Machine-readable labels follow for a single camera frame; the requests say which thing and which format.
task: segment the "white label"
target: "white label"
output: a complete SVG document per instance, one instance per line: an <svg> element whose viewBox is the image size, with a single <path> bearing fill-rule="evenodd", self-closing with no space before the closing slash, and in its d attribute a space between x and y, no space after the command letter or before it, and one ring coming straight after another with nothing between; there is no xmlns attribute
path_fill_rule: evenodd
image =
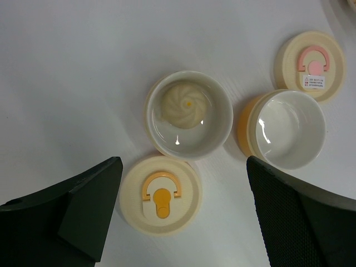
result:
<svg viewBox="0 0 356 267"><path fill-rule="evenodd" d="M303 88L325 89L325 76L303 75Z"/></svg>

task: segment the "white table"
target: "white table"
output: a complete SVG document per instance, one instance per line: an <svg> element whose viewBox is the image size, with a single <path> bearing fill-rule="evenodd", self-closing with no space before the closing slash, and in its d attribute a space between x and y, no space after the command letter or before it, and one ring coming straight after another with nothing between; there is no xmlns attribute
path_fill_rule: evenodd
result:
<svg viewBox="0 0 356 267"><path fill-rule="evenodd" d="M346 0L13 0L0 3L0 203L121 156L125 172L155 151L142 107L162 75L197 70L226 88L238 115L273 90L279 47L302 31L332 34L348 75L322 106L321 155L293 175L356 198L356 14ZM269 266L233 135L196 163L195 221L151 238L113 213L97 266Z"/></svg>

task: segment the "white bowl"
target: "white bowl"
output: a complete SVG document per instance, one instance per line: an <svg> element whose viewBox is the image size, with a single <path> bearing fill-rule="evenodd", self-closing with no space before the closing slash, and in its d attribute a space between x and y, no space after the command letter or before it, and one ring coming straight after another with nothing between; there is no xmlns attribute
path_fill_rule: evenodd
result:
<svg viewBox="0 0 356 267"><path fill-rule="evenodd" d="M179 82L198 85L209 102L201 125L188 130L170 125L159 116L162 96ZM166 156L184 161L204 158L221 146L230 134L233 117L233 107L223 87L208 75L195 71L179 71L159 80L145 104L146 131L155 147Z"/></svg>
<svg viewBox="0 0 356 267"><path fill-rule="evenodd" d="M326 137L325 118L311 96L282 91L263 105L255 137L269 164L284 170L298 169L320 154Z"/></svg>

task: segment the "round lid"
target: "round lid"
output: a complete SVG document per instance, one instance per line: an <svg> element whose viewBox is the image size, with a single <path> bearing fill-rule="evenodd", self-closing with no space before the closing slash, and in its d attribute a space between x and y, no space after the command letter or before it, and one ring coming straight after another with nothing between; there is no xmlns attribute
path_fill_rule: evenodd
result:
<svg viewBox="0 0 356 267"><path fill-rule="evenodd" d="M278 88L303 91L324 102L343 85L344 53L333 37L323 32L304 32L282 46L274 73Z"/></svg>
<svg viewBox="0 0 356 267"><path fill-rule="evenodd" d="M201 182L186 162L154 156L136 164L120 185L120 208L128 224L148 235L170 235L193 220Z"/></svg>

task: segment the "sticker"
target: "sticker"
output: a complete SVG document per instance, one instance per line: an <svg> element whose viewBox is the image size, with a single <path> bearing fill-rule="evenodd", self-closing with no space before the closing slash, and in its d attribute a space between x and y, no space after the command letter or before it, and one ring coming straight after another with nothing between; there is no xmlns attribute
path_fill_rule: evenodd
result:
<svg viewBox="0 0 356 267"><path fill-rule="evenodd" d="M303 75L303 88L325 89L325 76Z"/></svg>

